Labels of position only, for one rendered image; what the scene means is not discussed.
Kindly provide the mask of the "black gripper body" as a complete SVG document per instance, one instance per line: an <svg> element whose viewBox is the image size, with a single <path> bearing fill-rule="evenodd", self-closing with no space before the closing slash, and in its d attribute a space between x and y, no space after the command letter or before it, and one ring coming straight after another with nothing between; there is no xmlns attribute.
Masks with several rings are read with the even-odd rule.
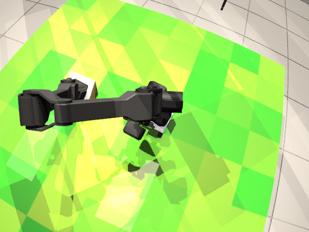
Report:
<svg viewBox="0 0 309 232"><path fill-rule="evenodd" d="M167 91L167 88L155 81L150 81L148 86L157 86L157 88L163 88L163 90L166 90ZM144 124L146 125L147 122L136 122L136 123L133 123L131 121L127 121L127 123L125 124L125 127L123 129L124 133L127 134L128 136L136 139L136 140L141 140L146 129L139 126L139 124Z"/></svg>

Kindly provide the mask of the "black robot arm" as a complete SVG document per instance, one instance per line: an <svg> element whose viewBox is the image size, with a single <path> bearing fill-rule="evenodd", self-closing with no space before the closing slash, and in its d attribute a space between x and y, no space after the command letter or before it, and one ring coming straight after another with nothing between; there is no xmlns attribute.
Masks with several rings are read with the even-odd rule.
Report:
<svg viewBox="0 0 309 232"><path fill-rule="evenodd" d="M18 94L20 125L45 131L53 126L126 117L136 122L153 121L166 126L172 113L182 113L183 92L144 86L117 98L84 99L88 85L72 78L60 80L57 90L27 89ZM54 110L54 122L45 125Z"/></svg>

